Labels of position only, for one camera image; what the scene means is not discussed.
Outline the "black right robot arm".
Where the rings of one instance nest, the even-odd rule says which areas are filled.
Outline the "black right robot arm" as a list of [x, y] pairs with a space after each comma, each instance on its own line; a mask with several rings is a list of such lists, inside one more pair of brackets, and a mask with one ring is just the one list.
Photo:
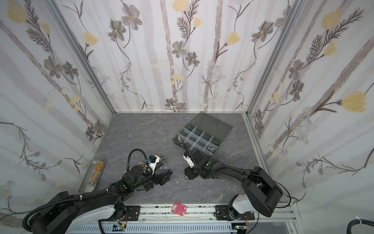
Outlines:
[[280, 184], [271, 179], [265, 170], [259, 166], [243, 169], [224, 164], [202, 154], [200, 151], [185, 152], [184, 160], [188, 167], [185, 176], [193, 180], [200, 176], [202, 179], [221, 179], [241, 187], [252, 207], [265, 217], [271, 217], [283, 196]]

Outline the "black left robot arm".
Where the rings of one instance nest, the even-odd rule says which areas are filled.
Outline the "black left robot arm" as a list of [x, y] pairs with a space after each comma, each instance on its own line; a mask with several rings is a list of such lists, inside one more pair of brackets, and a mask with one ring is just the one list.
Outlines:
[[130, 167], [119, 181], [99, 191], [70, 195], [61, 192], [47, 204], [30, 211], [22, 221], [23, 228], [33, 234], [67, 234], [71, 230], [94, 221], [122, 223], [136, 218], [139, 207], [125, 205], [135, 191], [149, 191], [164, 185], [172, 175], [171, 170], [156, 171], [163, 165], [159, 155], [144, 157], [144, 166]]

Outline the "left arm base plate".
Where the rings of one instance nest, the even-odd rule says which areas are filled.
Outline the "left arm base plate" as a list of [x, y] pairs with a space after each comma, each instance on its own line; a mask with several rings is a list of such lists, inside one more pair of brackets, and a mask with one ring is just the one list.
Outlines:
[[118, 206], [112, 216], [114, 221], [138, 221], [140, 206]]

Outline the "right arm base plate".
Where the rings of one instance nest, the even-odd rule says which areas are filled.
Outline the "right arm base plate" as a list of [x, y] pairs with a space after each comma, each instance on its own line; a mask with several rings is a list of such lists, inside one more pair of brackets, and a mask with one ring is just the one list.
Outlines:
[[255, 220], [255, 215], [252, 212], [240, 214], [233, 207], [228, 205], [216, 205], [214, 216], [219, 221], [236, 221], [236, 220]]

